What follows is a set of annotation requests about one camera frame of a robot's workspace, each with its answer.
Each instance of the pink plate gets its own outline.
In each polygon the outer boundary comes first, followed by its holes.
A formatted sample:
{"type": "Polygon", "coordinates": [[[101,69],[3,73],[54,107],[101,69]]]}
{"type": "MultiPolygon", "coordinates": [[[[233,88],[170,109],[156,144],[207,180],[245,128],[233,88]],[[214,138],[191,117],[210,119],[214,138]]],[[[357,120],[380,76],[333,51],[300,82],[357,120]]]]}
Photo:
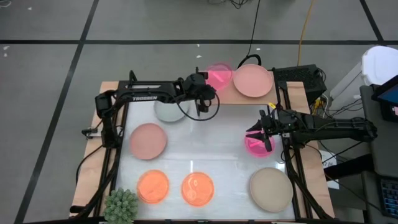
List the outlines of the pink plate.
{"type": "Polygon", "coordinates": [[[227,64],[217,63],[207,68],[209,78],[206,84],[211,85],[215,90],[222,90],[229,84],[232,78],[232,69],[227,64]]]}
{"type": "MultiPolygon", "coordinates": [[[[258,131],[250,131],[247,132],[246,134],[255,134],[255,133],[258,133],[258,131]]],[[[272,147],[271,152],[268,152],[266,150],[266,146],[262,141],[254,138],[244,137],[244,145],[246,146],[246,149],[248,150],[248,152],[250,152],[250,154],[256,157],[267,157],[274,152],[275,140],[273,137],[270,137],[269,141],[271,142],[271,147],[272,147]]]]}
{"type": "Polygon", "coordinates": [[[265,68],[254,64],[238,68],[233,80],[236,89],[248,97],[264,96],[274,84],[272,75],[265,68]]]}
{"type": "Polygon", "coordinates": [[[154,123],[138,126],[130,135],[130,151],[137,159],[153,159],[166,147],[167,136],[154,123]]]}

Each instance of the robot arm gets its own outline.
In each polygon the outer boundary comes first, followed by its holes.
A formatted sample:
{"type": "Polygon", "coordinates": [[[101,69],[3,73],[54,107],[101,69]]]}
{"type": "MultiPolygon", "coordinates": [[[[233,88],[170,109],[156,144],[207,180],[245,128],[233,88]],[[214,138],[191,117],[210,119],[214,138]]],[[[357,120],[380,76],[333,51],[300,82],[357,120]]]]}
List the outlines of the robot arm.
{"type": "Polygon", "coordinates": [[[275,119],[274,111],[266,115],[261,110],[261,119],[247,130],[262,130],[264,134],[248,134],[247,137],[264,141],[267,150],[271,149],[269,136],[284,133],[290,133],[292,146],[299,148],[312,140],[351,138],[370,142],[377,137],[376,127],[364,118],[323,119],[294,110],[279,110],[279,119],[275,119]]]}
{"type": "Polygon", "coordinates": [[[103,129],[101,137],[103,147],[118,147],[120,139],[112,117],[117,111],[128,102],[135,101],[161,101],[163,103],[180,103],[181,101],[195,100],[197,110],[208,112],[211,100],[215,98],[216,90],[207,85],[207,72],[191,74],[186,80],[179,78],[173,82],[151,82],[153,88],[145,87],[148,82],[131,82],[129,86],[110,90],[99,94],[95,98],[96,112],[102,119],[103,129]]]}

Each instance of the pink cup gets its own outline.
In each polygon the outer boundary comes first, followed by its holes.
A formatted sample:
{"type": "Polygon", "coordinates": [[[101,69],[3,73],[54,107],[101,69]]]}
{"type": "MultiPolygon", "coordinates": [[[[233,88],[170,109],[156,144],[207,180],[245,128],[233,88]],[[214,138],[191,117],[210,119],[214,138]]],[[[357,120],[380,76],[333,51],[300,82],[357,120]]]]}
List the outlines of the pink cup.
{"type": "Polygon", "coordinates": [[[209,78],[206,84],[211,85],[215,90],[222,90],[232,79],[232,69],[227,64],[216,63],[207,68],[209,78]]]}
{"type": "MultiPolygon", "coordinates": [[[[259,131],[250,131],[250,132],[247,132],[246,134],[255,134],[258,132],[259,131]]],[[[267,157],[274,152],[274,148],[275,148],[274,138],[270,137],[269,141],[271,142],[271,147],[272,147],[271,152],[267,151],[266,146],[262,141],[254,139],[254,138],[248,138],[246,136],[244,137],[244,144],[246,146],[246,150],[248,150],[248,152],[250,154],[254,155],[255,157],[267,157]]]]}

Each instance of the black line on floor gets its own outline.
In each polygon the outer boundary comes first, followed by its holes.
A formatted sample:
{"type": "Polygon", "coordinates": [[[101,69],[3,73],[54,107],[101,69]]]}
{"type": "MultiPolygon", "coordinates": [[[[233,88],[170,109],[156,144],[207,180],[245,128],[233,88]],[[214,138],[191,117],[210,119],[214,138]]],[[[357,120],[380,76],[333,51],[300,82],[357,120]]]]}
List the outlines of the black line on floor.
{"type": "Polygon", "coordinates": [[[0,44],[79,44],[79,40],[0,40],[0,44]]]}
{"type": "Polygon", "coordinates": [[[29,184],[26,188],[24,198],[22,199],[21,205],[19,206],[18,213],[17,213],[14,223],[23,223],[25,220],[25,216],[26,216],[27,210],[29,208],[30,201],[32,200],[32,196],[33,196],[34,190],[36,188],[37,181],[39,180],[40,173],[43,169],[45,158],[47,157],[47,153],[50,148],[50,144],[51,144],[54,132],[55,132],[55,128],[57,127],[58,120],[60,118],[63,105],[67,98],[68,90],[69,90],[70,84],[72,82],[73,75],[75,74],[76,66],[78,64],[78,61],[79,61],[79,58],[81,55],[81,51],[83,50],[83,46],[84,46],[83,42],[87,37],[88,29],[90,28],[91,22],[93,21],[93,17],[94,17],[94,13],[95,13],[97,5],[98,5],[98,1],[99,0],[94,0],[93,5],[91,6],[90,13],[88,14],[88,18],[86,20],[86,24],[83,29],[83,33],[81,34],[81,37],[80,37],[80,43],[78,44],[78,46],[76,48],[76,52],[75,52],[72,62],[70,64],[70,68],[69,68],[67,77],[65,78],[65,82],[63,83],[60,97],[58,99],[57,105],[55,107],[55,111],[51,118],[50,126],[47,130],[47,134],[45,135],[44,142],[43,142],[42,148],[39,153],[39,157],[36,160],[36,164],[33,169],[33,173],[30,177],[29,184]]]}
{"type": "MultiPolygon", "coordinates": [[[[303,40],[303,45],[376,45],[377,40],[303,40]]],[[[250,44],[250,40],[86,40],[98,45],[158,45],[158,44],[250,44]]],[[[253,44],[298,45],[299,40],[253,40],[253,44]]]]}
{"type": "Polygon", "coordinates": [[[381,36],[380,30],[376,25],[376,21],[373,19],[372,13],[369,10],[368,4],[366,4],[365,0],[359,0],[363,10],[365,11],[366,17],[368,18],[369,23],[371,24],[374,35],[376,35],[378,41],[383,41],[383,37],[381,36]]]}
{"type": "MultiPolygon", "coordinates": [[[[250,40],[0,40],[0,44],[250,44],[250,40]]],[[[253,40],[253,44],[298,45],[299,40],[253,40]]],[[[303,40],[303,45],[397,45],[398,40],[303,40]]]]}

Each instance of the white table surface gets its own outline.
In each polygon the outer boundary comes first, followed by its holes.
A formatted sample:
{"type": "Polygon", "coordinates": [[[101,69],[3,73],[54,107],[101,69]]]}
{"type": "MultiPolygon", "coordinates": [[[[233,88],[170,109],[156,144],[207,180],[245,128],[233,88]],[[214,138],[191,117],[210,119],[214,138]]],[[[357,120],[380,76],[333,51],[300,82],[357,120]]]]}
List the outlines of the white table surface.
{"type": "MultiPolygon", "coordinates": [[[[201,118],[211,116],[215,108],[201,118]]],[[[285,172],[285,164],[280,163],[280,137],[275,136],[274,153],[267,158],[252,156],[244,146],[245,130],[260,118],[260,109],[266,107],[221,105],[210,121],[185,117],[165,123],[155,117],[153,101],[130,103],[116,188],[135,192],[139,177],[151,169],[163,171],[170,181],[164,201],[156,205],[139,202],[137,219],[294,220],[292,204],[281,212],[266,212],[250,196],[249,181],[255,171],[273,167],[285,172]],[[165,151],[150,161],[136,159],[129,150],[130,134],[144,123],[158,124],[168,137],[165,151]],[[182,180],[195,171],[208,174],[215,185],[213,199],[200,208],[187,204],[180,193],[182,180]]],[[[197,118],[193,102],[188,113],[197,118]]]]}

